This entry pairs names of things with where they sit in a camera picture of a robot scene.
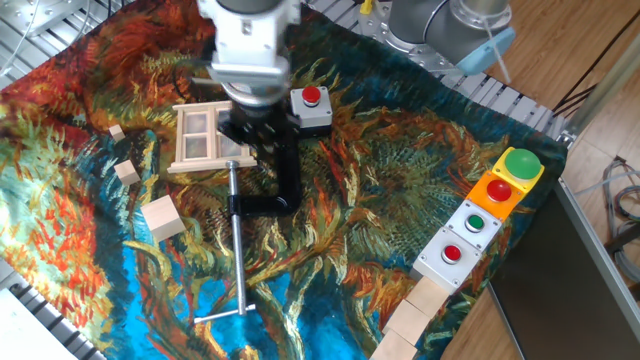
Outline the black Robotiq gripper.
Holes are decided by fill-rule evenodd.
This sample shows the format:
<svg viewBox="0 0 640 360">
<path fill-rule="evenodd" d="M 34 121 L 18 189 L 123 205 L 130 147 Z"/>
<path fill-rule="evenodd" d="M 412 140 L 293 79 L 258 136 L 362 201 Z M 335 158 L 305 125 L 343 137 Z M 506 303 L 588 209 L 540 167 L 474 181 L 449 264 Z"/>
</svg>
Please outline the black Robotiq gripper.
<svg viewBox="0 0 640 360">
<path fill-rule="evenodd" d="M 233 101 L 230 120 L 219 122 L 217 129 L 236 144 L 269 151 L 290 146 L 291 127 L 283 122 L 284 110 L 278 104 L 255 107 Z"/>
</svg>

